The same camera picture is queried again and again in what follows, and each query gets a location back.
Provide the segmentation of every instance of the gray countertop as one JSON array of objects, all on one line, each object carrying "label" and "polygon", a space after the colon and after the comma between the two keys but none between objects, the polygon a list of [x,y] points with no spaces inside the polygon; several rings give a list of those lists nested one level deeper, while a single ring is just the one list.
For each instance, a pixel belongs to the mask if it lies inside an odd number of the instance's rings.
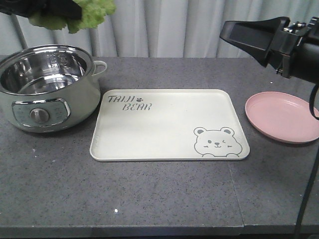
[{"label": "gray countertop", "polygon": [[[110,89],[221,89],[250,145],[241,161],[113,162],[89,147],[98,109],[64,131],[28,133],[0,111],[0,237],[115,237],[292,233],[318,142],[260,134],[244,105],[280,91],[308,100],[312,84],[253,59],[98,58]],[[319,233],[316,178],[302,232]]]}]

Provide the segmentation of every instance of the cartoon bear face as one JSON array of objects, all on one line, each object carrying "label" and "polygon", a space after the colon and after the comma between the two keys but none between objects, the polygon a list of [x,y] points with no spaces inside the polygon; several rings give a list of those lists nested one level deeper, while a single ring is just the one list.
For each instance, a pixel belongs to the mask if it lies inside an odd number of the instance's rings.
[{"label": "cartoon bear face", "polygon": [[194,133],[197,135],[194,147],[196,152],[200,153],[202,157],[238,156],[243,149],[234,138],[234,130],[228,127],[223,127],[220,130],[206,130],[205,128],[197,127]]}]

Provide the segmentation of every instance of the white tray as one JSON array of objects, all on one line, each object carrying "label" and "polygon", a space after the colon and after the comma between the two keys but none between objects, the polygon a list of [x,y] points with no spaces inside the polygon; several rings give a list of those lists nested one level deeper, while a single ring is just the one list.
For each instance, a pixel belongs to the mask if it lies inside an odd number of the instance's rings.
[{"label": "white tray", "polygon": [[249,145],[221,90],[110,90],[90,153],[99,161],[240,160]]}]

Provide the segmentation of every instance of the pink round plate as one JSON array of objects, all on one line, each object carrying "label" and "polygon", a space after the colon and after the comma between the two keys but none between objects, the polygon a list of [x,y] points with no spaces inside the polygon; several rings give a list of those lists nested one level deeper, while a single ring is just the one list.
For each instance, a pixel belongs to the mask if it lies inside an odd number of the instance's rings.
[{"label": "pink round plate", "polygon": [[264,135],[286,143],[306,143],[319,137],[319,120],[309,111],[309,103],[286,93],[262,92],[245,105],[250,123]]}]

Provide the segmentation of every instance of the lettuce leaf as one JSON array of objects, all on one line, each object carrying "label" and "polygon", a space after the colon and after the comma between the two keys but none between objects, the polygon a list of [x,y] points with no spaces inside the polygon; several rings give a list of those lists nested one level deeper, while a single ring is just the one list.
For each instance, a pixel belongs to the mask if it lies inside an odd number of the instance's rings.
[{"label": "lettuce leaf", "polygon": [[34,26],[43,26],[50,30],[62,30],[66,27],[65,17],[54,16],[50,13],[42,15],[40,11],[29,17],[29,22]]},{"label": "lettuce leaf", "polygon": [[116,6],[113,0],[74,0],[82,7],[82,19],[73,20],[50,13],[36,12],[29,17],[29,22],[35,26],[42,26],[50,30],[61,30],[66,25],[69,33],[76,33],[85,28],[96,28],[104,21],[105,15],[115,12]]},{"label": "lettuce leaf", "polygon": [[96,28],[104,21],[105,15],[113,14],[116,7],[113,0],[74,0],[82,7],[82,19],[67,19],[69,33],[80,29]]}]

